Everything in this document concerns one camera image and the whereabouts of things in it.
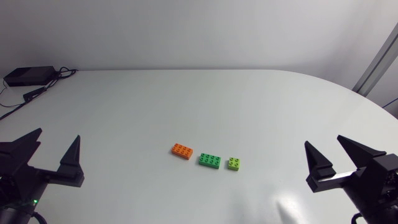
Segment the green lego brick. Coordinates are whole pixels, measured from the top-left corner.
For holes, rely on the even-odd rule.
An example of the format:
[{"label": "green lego brick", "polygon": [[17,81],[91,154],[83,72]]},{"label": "green lego brick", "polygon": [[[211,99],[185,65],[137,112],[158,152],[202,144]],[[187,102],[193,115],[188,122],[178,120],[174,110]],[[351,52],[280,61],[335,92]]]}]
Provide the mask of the green lego brick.
[{"label": "green lego brick", "polygon": [[218,169],[220,167],[221,158],[218,156],[212,156],[209,154],[200,154],[199,164],[203,166],[212,167]]},{"label": "green lego brick", "polygon": [[241,160],[237,158],[230,157],[228,161],[228,169],[238,170],[241,165]]}]

